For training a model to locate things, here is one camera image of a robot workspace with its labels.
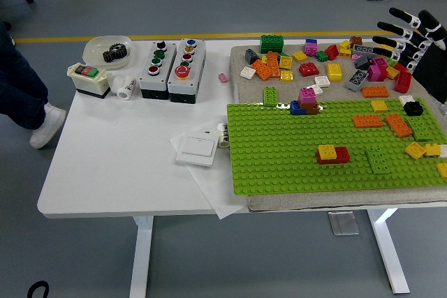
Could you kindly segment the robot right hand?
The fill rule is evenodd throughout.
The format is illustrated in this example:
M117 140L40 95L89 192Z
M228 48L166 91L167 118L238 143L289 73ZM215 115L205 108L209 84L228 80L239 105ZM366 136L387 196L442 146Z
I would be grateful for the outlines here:
M427 10L417 16L398 8L389 13L403 20L409 28L379 22L377 27L399 36L398 40L382 36L373 41L387 48L375 47L374 53L396 61L410 70L429 95L446 103L446 28Z

